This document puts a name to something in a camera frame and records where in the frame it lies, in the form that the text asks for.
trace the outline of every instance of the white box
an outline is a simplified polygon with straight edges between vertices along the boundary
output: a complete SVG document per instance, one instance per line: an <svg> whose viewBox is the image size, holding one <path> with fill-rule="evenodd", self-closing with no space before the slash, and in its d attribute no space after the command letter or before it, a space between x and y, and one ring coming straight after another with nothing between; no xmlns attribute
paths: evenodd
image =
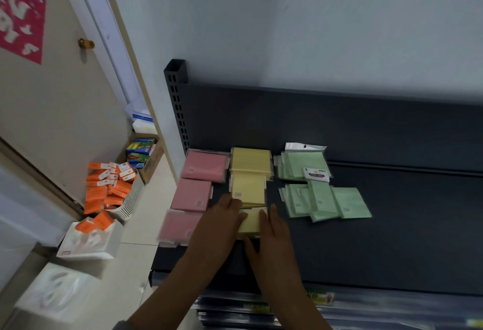
<svg viewBox="0 0 483 330"><path fill-rule="evenodd" d="M60 244L57 257L68 261L113 259L121 242L123 225L117 220L106 231L96 228L85 234L75 229L73 222Z"/></svg>
<svg viewBox="0 0 483 330"><path fill-rule="evenodd" d="M61 322L74 322L100 280L76 270L47 263L15 307Z"/></svg>

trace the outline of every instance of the forearm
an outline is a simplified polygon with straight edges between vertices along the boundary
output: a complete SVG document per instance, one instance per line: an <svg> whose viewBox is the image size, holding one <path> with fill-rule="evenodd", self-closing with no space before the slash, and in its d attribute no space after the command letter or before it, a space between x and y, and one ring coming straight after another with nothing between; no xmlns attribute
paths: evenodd
<svg viewBox="0 0 483 330"><path fill-rule="evenodd" d="M280 324L287 330L331 330L327 321L308 298L304 290L297 290L286 298L276 300L271 306Z"/></svg>
<svg viewBox="0 0 483 330"><path fill-rule="evenodd" d="M131 316L136 330L176 330L196 298L211 281L210 275L183 256L171 274Z"/></svg>

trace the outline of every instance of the floor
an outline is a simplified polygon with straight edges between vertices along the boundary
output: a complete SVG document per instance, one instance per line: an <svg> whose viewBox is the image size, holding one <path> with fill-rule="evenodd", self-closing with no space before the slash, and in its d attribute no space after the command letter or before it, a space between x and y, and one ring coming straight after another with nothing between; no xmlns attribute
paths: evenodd
<svg viewBox="0 0 483 330"><path fill-rule="evenodd" d="M153 289L147 281L157 249L156 235L176 190L166 156L144 188L133 217L125 224L117 256L112 260L56 262L101 279L92 301L71 325L17 312L6 330L111 330L117 321L127 319L146 301ZM196 312L191 310L178 330L201 328Z"/></svg>

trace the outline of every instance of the basket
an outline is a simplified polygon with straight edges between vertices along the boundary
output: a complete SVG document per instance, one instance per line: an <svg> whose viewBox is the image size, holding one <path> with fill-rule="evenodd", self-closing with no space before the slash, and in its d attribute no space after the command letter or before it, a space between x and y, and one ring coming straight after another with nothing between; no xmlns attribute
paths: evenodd
<svg viewBox="0 0 483 330"><path fill-rule="evenodd" d="M142 181L138 172L136 180L132 183L132 190L124 199L124 203L116 209L110 209L109 213L122 221L129 220L132 217L136 206L138 205L138 199L141 196L143 188L144 182Z"/></svg>

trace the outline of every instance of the pink poster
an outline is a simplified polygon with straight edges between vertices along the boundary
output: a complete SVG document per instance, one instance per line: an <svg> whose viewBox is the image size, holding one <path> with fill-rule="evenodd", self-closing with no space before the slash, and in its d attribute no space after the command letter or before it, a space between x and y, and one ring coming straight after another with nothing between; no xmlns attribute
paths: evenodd
<svg viewBox="0 0 483 330"><path fill-rule="evenodd" d="M0 0L0 47L42 64L47 0Z"/></svg>

